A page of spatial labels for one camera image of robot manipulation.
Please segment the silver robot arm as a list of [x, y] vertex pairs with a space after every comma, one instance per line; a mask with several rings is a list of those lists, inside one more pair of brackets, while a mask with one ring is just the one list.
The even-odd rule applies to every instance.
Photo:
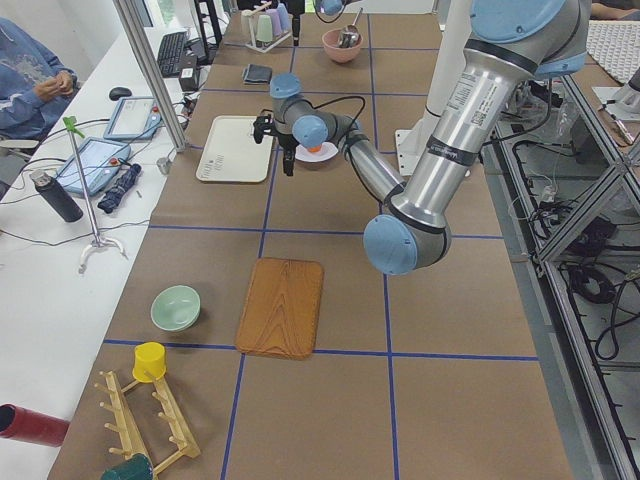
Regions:
[[317, 0], [314, 1], [314, 10], [316, 13], [323, 13], [329, 16], [336, 16], [343, 12], [344, 9], [358, 0]]
[[409, 179], [390, 166], [354, 119], [306, 100], [291, 73], [271, 79], [273, 114], [264, 125], [288, 156], [298, 146], [334, 144], [386, 207], [364, 230], [364, 248], [377, 270], [402, 275], [430, 266], [451, 243], [445, 210], [514, 90], [531, 79], [580, 70], [590, 16], [588, 1], [453, 2], [444, 37], [464, 40], [457, 51], [465, 65]]

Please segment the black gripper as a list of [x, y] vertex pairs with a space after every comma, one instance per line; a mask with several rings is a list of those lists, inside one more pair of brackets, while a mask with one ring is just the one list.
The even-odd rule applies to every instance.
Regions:
[[295, 153], [298, 141], [292, 134], [278, 133], [277, 139], [280, 148], [283, 150], [282, 168], [286, 176], [294, 174]]

